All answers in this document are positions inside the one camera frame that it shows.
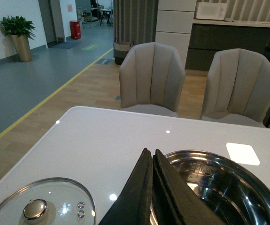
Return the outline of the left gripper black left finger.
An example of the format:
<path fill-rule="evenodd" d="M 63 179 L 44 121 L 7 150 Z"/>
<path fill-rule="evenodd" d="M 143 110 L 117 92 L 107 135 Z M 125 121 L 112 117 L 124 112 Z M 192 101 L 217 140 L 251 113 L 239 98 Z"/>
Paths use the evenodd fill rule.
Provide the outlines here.
<path fill-rule="evenodd" d="M 153 163 L 144 148 L 119 197 L 100 225 L 148 225 L 152 200 Z"/>

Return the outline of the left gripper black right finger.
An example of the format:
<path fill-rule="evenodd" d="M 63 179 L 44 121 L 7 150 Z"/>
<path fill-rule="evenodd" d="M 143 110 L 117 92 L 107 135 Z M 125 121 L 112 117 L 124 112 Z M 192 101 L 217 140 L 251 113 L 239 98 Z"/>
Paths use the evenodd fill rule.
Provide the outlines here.
<path fill-rule="evenodd" d="M 157 149 L 153 156 L 153 209 L 160 225 L 223 225 Z"/>

